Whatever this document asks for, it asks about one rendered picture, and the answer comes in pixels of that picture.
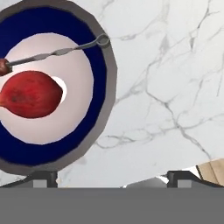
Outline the blue and grey bowl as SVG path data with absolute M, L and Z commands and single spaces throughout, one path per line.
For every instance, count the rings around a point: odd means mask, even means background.
M 71 1 L 22 0 L 0 10 L 0 57 L 40 32 L 56 32 L 84 44 L 103 29 L 93 15 Z M 55 143 L 37 145 L 18 140 L 0 123 L 0 170 L 24 176 L 59 171 L 84 156 L 102 133 L 116 98 L 116 60 L 110 45 L 95 46 L 85 54 L 94 76 L 93 99 L 78 127 Z

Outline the metal kebab skewer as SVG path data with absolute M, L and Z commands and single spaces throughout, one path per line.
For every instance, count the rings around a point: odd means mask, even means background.
M 63 48 L 63 49 L 56 50 L 54 52 L 41 53 L 41 54 L 34 55 L 28 58 L 14 60 L 14 61 L 8 61 L 7 59 L 0 59 L 0 77 L 11 73 L 12 68 L 14 66 L 30 63 L 33 61 L 45 60 L 50 56 L 62 56 L 72 51 L 85 50 L 94 46 L 105 47 L 105 46 L 108 46 L 109 43 L 110 43 L 109 36 L 106 33 L 103 33 L 103 34 L 100 34 L 95 40 L 88 42 L 84 45 L 78 45 L 73 48 Z

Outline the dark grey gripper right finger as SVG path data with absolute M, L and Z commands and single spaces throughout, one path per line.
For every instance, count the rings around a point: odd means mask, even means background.
M 190 171 L 168 171 L 168 188 L 201 188 L 214 187 L 221 188 L 221 185 L 200 179 Z

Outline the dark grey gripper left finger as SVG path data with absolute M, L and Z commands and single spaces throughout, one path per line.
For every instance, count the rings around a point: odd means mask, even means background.
M 4 188 L 57 188 L 58 173 L 56 171 L 35 171 L 26 178 L 3 185 Z

